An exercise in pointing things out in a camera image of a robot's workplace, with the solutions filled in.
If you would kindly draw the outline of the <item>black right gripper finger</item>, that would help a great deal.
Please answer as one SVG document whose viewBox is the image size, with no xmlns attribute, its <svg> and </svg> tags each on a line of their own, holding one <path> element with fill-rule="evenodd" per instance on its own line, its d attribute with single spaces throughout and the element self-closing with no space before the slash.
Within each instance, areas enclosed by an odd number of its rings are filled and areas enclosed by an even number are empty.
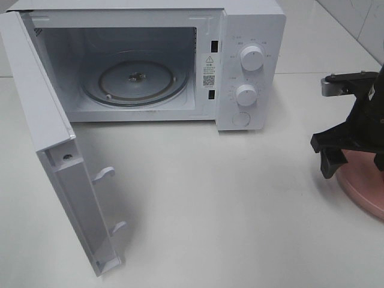
<svg viewBox="0 0 384 288">
<path fill-rule="evenodd" d="M 384 171 L 384 154 L 376 154 L 374 156 L 374 163 L 381 172 Z"/>
<path fill-rule="evenodd" d="M 324 148 L 320 150 L 320 170 L 325 179 L 333 177 L 334 173 L 346 163 L 348 161 L 341 149 Z"/>
</svg>

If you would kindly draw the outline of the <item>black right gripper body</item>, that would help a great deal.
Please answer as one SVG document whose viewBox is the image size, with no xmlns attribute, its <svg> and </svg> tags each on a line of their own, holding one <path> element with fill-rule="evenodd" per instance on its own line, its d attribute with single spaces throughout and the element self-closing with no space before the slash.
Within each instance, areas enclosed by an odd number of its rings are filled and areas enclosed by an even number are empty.
<svg viewBox="0 0 384 288">
<path fill-rule="evenodd" d="M 337 148 L 383 154 L 383 71 L 331 74 L 325 79 L 345 84 L 356 100 L 344 122 L 312 136 L 314 151 Z"/>
</svg>

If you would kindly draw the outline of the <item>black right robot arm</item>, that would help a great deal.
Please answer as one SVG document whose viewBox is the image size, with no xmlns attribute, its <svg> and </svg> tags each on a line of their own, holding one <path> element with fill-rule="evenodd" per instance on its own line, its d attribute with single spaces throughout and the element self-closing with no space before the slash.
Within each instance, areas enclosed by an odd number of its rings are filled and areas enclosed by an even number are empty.
<svg viewBox="0 0 384 288">
<path fill-rule="evenodd" d="M 331 178 L 347 163 L 342 150 L 374 153 L 376 167 L 383 170 L 383 70 L 331 74 L 321 80 L 325 97 L 356 97 L 346 120 L 312 136 L 310 144 L 320 154 L 320 170 Z"/>
</svg>

